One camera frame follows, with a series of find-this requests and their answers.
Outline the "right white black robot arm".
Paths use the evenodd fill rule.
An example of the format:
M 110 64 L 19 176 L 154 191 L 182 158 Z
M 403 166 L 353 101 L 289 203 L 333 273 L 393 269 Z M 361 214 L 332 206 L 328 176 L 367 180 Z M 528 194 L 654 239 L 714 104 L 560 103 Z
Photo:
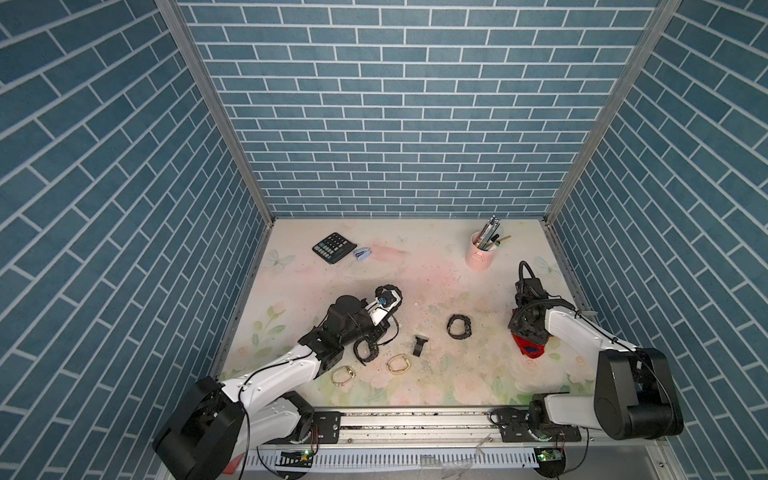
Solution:
M 614 440 L 657 439 L 684 430 L 684 417 L 667 357 L 618 339 L 572 303 L 549 294 L 537 277 L 515 283 L 516 308 L 508 328 L 520 350 L 542 351 L 551 339 L 570 345 L 595 369 L 591 394 L 537 394 L 529 425 L 598 429 Z

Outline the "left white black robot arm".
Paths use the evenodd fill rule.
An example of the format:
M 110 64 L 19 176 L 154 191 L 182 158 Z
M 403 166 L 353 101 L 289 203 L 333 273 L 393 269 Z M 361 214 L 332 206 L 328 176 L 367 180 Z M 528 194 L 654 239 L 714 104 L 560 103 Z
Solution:
M 394 285 L 378 287 L 370 301 L 342 295 L 278 359 L 223 382 L 198 380 L 159 428 L 154 452 L 176 479 L 216 479 L 251 448 L 304 439 L 314 409 L 297 387 L 330 372 L 350 344 L 365 344 L 375 356 L 401 304 Z

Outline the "red blue towel cloth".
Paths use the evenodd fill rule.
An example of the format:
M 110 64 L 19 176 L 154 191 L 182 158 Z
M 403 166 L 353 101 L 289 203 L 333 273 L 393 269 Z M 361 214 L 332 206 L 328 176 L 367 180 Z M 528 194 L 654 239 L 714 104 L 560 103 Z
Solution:
M 545 353 L 544 345 L 533 343 L 516 334 L 513 334 L 512 337 L 521 354 L 530 359 L 537 359 Z

